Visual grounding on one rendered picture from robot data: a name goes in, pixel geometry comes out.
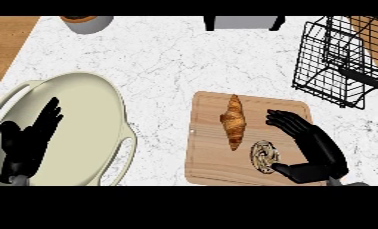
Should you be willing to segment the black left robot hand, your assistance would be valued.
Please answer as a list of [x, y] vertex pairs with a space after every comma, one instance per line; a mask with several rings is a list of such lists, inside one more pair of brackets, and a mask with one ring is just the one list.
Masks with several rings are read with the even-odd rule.
[[11, 184], [19, 176], [31, 178], [35, 175], [62, 118], [59, 99], [53, 97], [34, 123], [25, 129], [20, 129], [13, 121], [4, 121], [0, 124], [1, 150], [4, 152], [0, 171], [1, 183]]

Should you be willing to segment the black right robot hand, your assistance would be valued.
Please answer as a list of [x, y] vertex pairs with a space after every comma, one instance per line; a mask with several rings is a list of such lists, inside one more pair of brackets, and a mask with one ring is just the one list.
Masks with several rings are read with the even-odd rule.
[[339, 179], [348, 173], [347, 161], [329, 135], [298, 114], [267, 110], [265, 124], [277, 127], [293, 139], [307, 162], [273, 163], [271, 169], [296, 184]]

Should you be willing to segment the wooden cutting board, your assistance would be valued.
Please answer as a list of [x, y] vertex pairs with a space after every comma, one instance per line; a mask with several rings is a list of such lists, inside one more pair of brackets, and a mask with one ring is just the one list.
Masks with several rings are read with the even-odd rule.
[[246, 128], [242, 143], [230, 149], [220, 115], [227, 110], [231, 95], [199, 91], [192, 99], [189, 139], [184, 176], [193, 184], [295, 186], [279, 173], [261, 173], [252, 166], [252, 145], [268, 141], [279, 153], [279, 162], [288, 165], [304, 163], [305, 158], [293, 139], [274, 126], [265, 124], [267, 110], [296, 113], [311, 122], [310, 109], [304, 102], [239, 95]]

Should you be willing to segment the golden brown croissant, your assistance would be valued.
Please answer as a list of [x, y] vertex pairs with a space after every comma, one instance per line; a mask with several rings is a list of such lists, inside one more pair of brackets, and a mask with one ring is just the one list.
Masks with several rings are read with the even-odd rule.
[[234, 151], [242, 143], [246, 127], [242, 103], [236, 95], [230, 97], [227, 110], [220, 115], [220, 123], [226, 131], [230, 150]]

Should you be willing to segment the brown wooden panel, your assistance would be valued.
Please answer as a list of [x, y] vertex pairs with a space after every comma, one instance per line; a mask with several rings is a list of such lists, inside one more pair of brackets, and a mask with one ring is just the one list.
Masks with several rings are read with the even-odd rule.
[[0, 16], [0, 79], [37, 24], [38, 16]]

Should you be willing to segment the grey pot with brown contents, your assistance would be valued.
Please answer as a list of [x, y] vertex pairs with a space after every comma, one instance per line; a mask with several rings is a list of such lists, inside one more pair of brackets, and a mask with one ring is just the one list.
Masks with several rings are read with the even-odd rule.
[[60, 17], [68, 28], [76, 34], [93, 34], [102, 31], [110, 24], [113, 17], [112, 16], [79, 16], [79, 17]]

